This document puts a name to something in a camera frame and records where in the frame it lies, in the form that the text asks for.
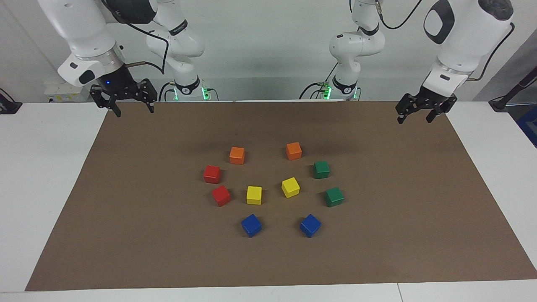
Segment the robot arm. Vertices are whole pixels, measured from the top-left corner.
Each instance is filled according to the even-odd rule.
[[[166,39],[170,45],[166,63],[173,71],[173,85],[183,97],[202,96],[204,95],[202,80],[190,58],[203,55],[205,43],[189,27],[177,0],[157,2],[158,10],[154,21],[167,31],[157,30],[153,34]],[[148,36],[146,42],[153,53],[162,57],[165,45],[161,41]]]
[[[106,22],[93,0],[38,0],[47,18],[58,34],[69,44],[71,55],[59,67],[58,73],[70,84],[81,87],[93,80],[90,95],[100,108],[111,109],[116,116],[121,110],[116,100],[135,99],[144,102],[151,113],[157,99],[157,92],[148,79],[135,82],[125,65],[125,59],[117,47],[115,39],[106,28]],[[156,10],[153,1],[108,1],[108,8],[113,4],[124,5],[127,9],[111,10],[115,17],[142,20],[153,19]]]
[[[358,31],[336,35],[330,41],[330,53],[338,61],[330,84],[335,88],[332,94],[343,99],[351,99],[356,91],[361,70],[357,58],[381,52],[386,42],[380,31],[375,0],[356,0],[352,19],[358,25]]]
[[[432,109],[433,119],[447,113],[456,102],[453,92],[476,70],[510,27],[513,7],[510,0],[439,0],[424,22],[427,36],[440,45],[419,93],[406,94],[396,106],[400,124],[421,109]]]

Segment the black cable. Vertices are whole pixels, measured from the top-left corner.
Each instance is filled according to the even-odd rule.
[[[304,94],[306,93],[306,91],[308,91],[308,89],[310,89],[311,87],[317,85],[317,83],[312,83],[312,84],[309,84],[305,89],[304,91],[300,94],[300,97],[299,99],[302,99],[302,97],[304,96]]]
[[[112,9],[108,6],[108,3],[106,3],[106,0],[101,0],[102,4],[109,10],[109,11],[112,11]],[[158,40],[162,40],[166,43],[166,50],[164,51],[164,56],[162,57],[162,67],[159,67],[159,66],[156,66],[155,64],[151,63],[151,62],[142,62],[143,64],[145,65],[150,65],[150,66],[153,66],[155,67],[156,69],[158,69],[158,71],[160,71],[162,74],[164,74],[164,67],[166,66],[166,57],[168,56],[168,49],[170,48],[170,43],[168,42],[168,40],[164,39],[164,38],[161,38],[157,35],[154,35],[154,34],[151,34],[149,32],[146,32],[145,30],[141,29],[141,28],[138,28],[134,25],[132,25],[131,23],[129,22],[126,22],[125,20],[121,19],[121,21],[125,24],[127,24],[128,26],[130,26],[131,28],[134,28],[135,30],[143,33],[143,34],[146,34],[150,37],[153,37],[155,39],[158,39]]]
[[[13,99],[13,97],[10,96],[9,93],[8,93],[7,91],[5,91],[5,90],[2,89],[2,88],[0,88],[0,91],[3,92],[5,95],[7,95],[7,96],[11,99],[11,101],[12,101],[13,103],[15,103],[15,99]]]
[[[336,64],[334,65],[334,67],[332,68],[332,70],[330,71],[330,73],[328,74],[328,76],[326,77],[326,79],[324,80],[325,82],[328,81],[328,79],[330,78],[330,76],[332,75],[332,73],[334,72],[334,70],[336,70],[337,64],[338,64],[338,63],[336,63]],[[317,93],[317,95],[315,96],[315,99],[318,99],[318,98],[319,98],[319,93]]]
[[[155,67],[156,69],[158,69],[162,74],[164,74],[164,67],[166,66],[166,57],[168,56],[168,49],[170,48],[170,43],[168,42],[168,40],[164,39],[164,38],[161,38],[157,35],[154,35],[152,33],[149,33],[149,32],[146,32],[145,30],[141,29],[141,28],[138,28],[134,25],[132,25],[131,23],[125,23],[127,24],[128,26],[134,28],[135,30],[141,32],[141,33],[144,33],[150,37],[153,37],[155,39],[158,39],[158,40],[162,40],[166,43],[166,49],[164,50],[164,56],[162,57],[162,67],[159,67],[159,66],[156,66],[155,64],[151,63],[151,62],[145,62],[146,65],[150,65],[150,66],[153,66]]]
[[[379,17],[380,17],[380,20],[381,20],[382,24],[389,30],[397,30],[397,29],[401,28],[410,19],[410,17],[412,17],[412,15],[414,14],[414,12],[418,8],[418,6],[422,3],[422,1],[423,0],[419,0],[418,3],[416,4],[416,6],[414,6],[412,11],[410,12],[410,14],[407,16],[407,18],[403,21],[403,23],[401,23],[401,24],[399,24],[399,25],[397,25],[395,27],[391,27],[388,24],[386,24],[386,22],[384,22],[384,16],[382,15],[382,9],[380,7],[379,0],[375,0],[375,3],[376,3],[376,9],[377,9],[377,12],[379,13]]]
[[[168,83],[164,84],[164,85],[162,86],[162,88],[161,88],[161,92],[158,93],[158,101],[159,101],[159,102],[160,102],[161,99],[162,99],[162,93],[164,92],[164,88],[166,88],[168,85],[171,85],[171,83],[168,82]]]
[[[505,42],[505,40],[507,40],[507,38],[509,38],[509,36],[514,32],[514,23],[511,23],[511,30],[509,31],[509,33],[500,41],[500,43],[498,45],[496,45],[496,48],[494,48],[494,50],[492,51],[492,53],[490,54],[490,57],[489,59],[487,60],[487,62],[485,63],[485,67],[483,67],[483,71],[481,71],[481,75],[478,77],[478,78],[469,78],[467,80],[467,82],[477,82],[479,80],[481,80],[483,78],[483,75],[485,75],[485,71],[487,70],[487,67],[489,66],[489,63],[490,61],[492,60],[492,57],[494,56],[494,54],[496,53],[496,51],[500,48],[500,46],[503,44],[503,42]]]
[[[218,91],[214,88],[208,88],[207,91],[214,91],[214,93],[216,94],[216,100],[220,100],[220,97],[218,96]]]
[[[362,88],[358,87],[357,89],[360,89],[360,94],[358,95],[358,100],[360,100],[360,97],[362,97]]]
[[[168,101],[168,100],[166,99],[166,94],[167,94],[168,92],[175,92],[175,89],[168,89],[168,90],[166,90],[166,92],[164,93],[164,101],[165,101],[165,102]]]
[[[322,90],[322,89],[315,90],[315,91],[311,94],[311,96],[309,97],[309,99],[313,98],[313,95],[314,95],[316,92],[323,92],[323,90]]]

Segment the wooden block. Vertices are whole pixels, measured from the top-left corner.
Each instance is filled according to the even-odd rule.
[[[308,215],[302,223],[300,223],[300,230],[307,236],[307,237],[313,237],[313,235],[319,230],[321,227],[321,222],[315,218],[312,214]]]
[[[313,165],[313,173],[315,178],[328,178],[330,175],[330,167],[327,162],[316,162]]]
[[[249,186],[246,191],[246,203],[249,205],[260,205],[262,193],[263,188],[260,186]]]
[[[300,193],[299,183],[296,178],[291,177],[281,182],[281,189],[285,194],[285,197],[290,198]]]
[[[231,194],[229,193],[228,189],[226,189],[226,187],[223,185],[214,189],[212,194],[214,201],[216,201],[218,206],[223,206],[231,201]]]
[[[244,164],[245,154],[244,148],[233,147],[229,153],[229,162],[232,164]]]
[[[287,159],[290,161],[297,160],[302,157],[302,148],[298,142],[288,143],[286,148]]]
[[[332,188],[326,191],[324,199],[326,200],[326,205],[328,207],[333,207],[343,203],[345,197],[343,197],[343,193],[341,193],[339,188]]]
[[[257,233],[259,233],[262,228],[261,221],[259,221],[259,219],[257,219],[254,214],[246,217],[246,219],[241,222],[241,225],[248,237],[250,238],[254,237]]]
[[[219,167],[216,166],[206,166],[205,172],[203,173],[203,178],[206,183],[219,184],[221,171]]]

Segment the black stand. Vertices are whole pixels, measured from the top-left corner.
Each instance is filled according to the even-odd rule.
[[[509,91],[502,99],[496,101],[489,101],[490,106],[496,112],[507,112],[505,107],[507,103],[519,93],[521,90],[526,88],[535,78],[537,77],[537,67],[535,67],[526,77],[520,81],[511,91]]]
[[[0,94],[0,114],[15,114],[23,104],[12,102]]]

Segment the blue box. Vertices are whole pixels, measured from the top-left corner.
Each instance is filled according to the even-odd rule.
[[[241,225],[250,238],[261,231],[261,221],[259,221],[254,214],[246,217],[246,219],[241,222]]]
[[[321,227],[321,222],[313,215],[308,215],[300,224],[300,230],[304,232],[307,237],[312,237]]]

